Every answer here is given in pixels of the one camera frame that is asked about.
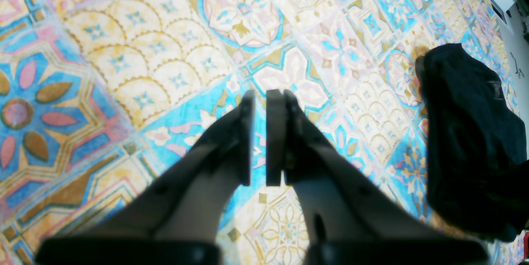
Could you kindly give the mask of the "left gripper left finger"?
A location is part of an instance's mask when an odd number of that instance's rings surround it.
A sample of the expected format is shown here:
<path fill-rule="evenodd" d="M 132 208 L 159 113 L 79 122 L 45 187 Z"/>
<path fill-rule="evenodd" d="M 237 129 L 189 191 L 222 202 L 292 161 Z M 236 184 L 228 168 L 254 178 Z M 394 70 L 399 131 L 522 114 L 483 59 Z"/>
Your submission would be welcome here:
<path fill-rule="evenodd" d="M 136 199 L 102 223 L 43 241 L 38 265 L 219 265 L 223 209 L 249 186 L 255 95 L 215 121 Z"/>

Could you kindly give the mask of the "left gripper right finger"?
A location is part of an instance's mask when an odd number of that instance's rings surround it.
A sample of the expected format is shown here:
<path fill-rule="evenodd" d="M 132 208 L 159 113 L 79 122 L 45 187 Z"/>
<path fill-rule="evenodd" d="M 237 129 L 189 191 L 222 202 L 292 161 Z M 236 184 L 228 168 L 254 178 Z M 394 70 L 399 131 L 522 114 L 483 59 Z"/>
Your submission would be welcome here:
<path fill-rule="evenodd" d="M 266 94 L 267 186 L 298 197 L 305 265 L 489 265 L 484 246 L 440 233 L 379 190 L 335 150 L 294 94 Z"/>

